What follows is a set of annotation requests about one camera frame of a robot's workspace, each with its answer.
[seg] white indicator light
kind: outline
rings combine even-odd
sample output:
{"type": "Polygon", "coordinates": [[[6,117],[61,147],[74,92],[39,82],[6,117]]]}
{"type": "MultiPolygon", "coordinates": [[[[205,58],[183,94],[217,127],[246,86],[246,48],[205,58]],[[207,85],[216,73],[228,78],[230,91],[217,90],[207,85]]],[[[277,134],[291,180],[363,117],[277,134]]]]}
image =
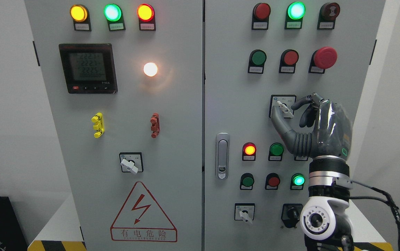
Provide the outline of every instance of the white indicator light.
{"type": "Polygon", "coordinates": [[[154,62],[149,62],[144,65],[144,74],[153,77],[158,73],[158,66],[154,62]]]}

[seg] high voltage warning triangle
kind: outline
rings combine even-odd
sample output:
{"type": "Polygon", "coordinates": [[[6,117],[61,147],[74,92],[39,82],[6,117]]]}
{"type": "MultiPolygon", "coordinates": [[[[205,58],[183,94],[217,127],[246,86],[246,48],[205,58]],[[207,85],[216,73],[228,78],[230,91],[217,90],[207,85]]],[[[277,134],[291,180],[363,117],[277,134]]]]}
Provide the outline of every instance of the high voltage warning triangle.
{"type": "Polygon", "coordinates": [[[137,181],[110,227],[114,241],[177,242],[177,229],[141,181],[137,181]]]}

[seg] digital power meter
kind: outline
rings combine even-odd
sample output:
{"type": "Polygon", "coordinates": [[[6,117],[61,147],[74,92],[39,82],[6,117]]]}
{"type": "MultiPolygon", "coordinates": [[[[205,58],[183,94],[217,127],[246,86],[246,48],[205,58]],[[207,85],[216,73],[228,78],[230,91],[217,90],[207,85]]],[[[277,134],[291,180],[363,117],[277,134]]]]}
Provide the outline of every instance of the digital power meter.
{"type": "Polygon", "coordinates": [[[68,93],[118,91],[111,44],[60,44],[68,93]]]}

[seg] green indicator light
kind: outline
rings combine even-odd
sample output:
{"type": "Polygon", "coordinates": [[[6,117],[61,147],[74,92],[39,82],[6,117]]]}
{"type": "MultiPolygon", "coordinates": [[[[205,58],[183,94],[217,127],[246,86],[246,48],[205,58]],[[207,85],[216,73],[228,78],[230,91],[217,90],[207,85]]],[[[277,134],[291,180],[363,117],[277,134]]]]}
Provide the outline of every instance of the green indicator light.
{"type": "Polygon", "coordinates": [[[304,184],[304,182],[305,182],[305,178],[302,174],[295,174],[293,176],[293,183],[296,186],[302,186],[302,184],[304,184]]]}
{"type": "Polygon", "coordinates": [[[246,187],[251,187],[254,184],[254,180],[251,177],[246,177],[243,179],[242,184],[246,187]]]}
{"type": "Polygon", "coordinates": [[[118,5],[111,3],[104,7],[104,15],[107,20],[116,22],[121,18],[121,9],[118,5]]]}
{"type": "Polygon", "coordinates": [[[267,60],[267,56],[262,51],[256,51],[251,57],[251,61],[256,65],[265,63],[265,60],[267,60]]]}
{"type": "Polygon", "coordinates": [[[272,153],[274,156],[281,156],[283,153],[282,144],[274,143],[272,146],[270,146],[270,153],[272,153]]]}
{"type": "Polygon", "coordinates": [[[305,5],[302,2],[294,2],[288,6],[288,16],[293,19],[301,19],[305,14],[305,5]]]}

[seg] yellow black hazard stripe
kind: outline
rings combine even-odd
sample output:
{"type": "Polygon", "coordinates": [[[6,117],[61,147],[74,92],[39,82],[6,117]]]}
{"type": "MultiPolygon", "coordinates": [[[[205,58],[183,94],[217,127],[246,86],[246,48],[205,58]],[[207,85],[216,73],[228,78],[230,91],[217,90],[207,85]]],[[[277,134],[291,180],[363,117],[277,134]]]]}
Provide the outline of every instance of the yellow black hazard stripe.
{"type": "Polygon", "coordinates": [[[393,247],[389,243],[354,243],[355,250],[354,251],[394,251],[393,247]]]}
{"type": "Polygon", "coordinates": [[[85,242],[33,241],[28,251],[87,251],[85,242]]]}

